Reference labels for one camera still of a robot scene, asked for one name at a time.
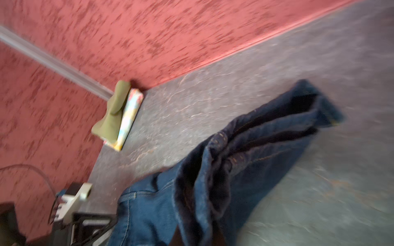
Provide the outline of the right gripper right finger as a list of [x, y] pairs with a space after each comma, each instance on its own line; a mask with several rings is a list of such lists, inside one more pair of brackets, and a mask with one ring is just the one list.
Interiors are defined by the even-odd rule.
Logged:
[[212, 234], [212, 246], [226, 246], [226, 241], [220, 229], [214, 229]]

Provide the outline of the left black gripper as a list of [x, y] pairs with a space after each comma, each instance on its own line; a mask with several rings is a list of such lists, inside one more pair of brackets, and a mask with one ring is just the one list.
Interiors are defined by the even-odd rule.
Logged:
[[69, 222], [64, 218], [54, 221], [49, 236], [49, 245], [100, 245], [105, 240], [104, 236], [116, 225], [117, 221], [117, 216], [112, 214], [74, 212]]

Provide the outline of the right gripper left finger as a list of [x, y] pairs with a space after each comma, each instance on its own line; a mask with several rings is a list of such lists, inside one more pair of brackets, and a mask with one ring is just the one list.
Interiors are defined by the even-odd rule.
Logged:
[[168, 244], [168, 246], [184, 246], [182, 235], [179, 227], [176, 228], [174, 235]]

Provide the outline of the dark blue skirt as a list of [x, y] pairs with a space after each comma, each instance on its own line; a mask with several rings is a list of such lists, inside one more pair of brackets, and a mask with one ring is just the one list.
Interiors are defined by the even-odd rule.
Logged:
[[233, 119], [175, 166], [147, 175], [118, 200], [110, 246], [168, 246], [179, 227], [185, 246], [226, 245], [257, 204], [302, 156], [321, 128], [343, 114], [308, 80]]

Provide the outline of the olive green skirt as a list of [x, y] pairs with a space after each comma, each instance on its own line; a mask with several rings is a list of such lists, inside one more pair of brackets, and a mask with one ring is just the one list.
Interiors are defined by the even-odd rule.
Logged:
[[116, 142], [120, 132], [123, 109], [131, 89], [130, 82], [118, 81], [113, 96], [107, 102], [104, 117], [95, 123], [91, 133], [108, 142]]

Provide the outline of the floral pastel skirt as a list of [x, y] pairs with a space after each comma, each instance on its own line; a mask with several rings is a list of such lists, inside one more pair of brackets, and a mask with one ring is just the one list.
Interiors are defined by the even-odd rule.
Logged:
[[110, 143], [109, 141], [105, 140], [104, 145], [111, 147], [117, 152], [120, 152], [122, 150], [143, 99], [144, 95], [139, 89], [130, 90], [127, 97], [126, 105], [123, 110], [118, 139], [114, 143]]

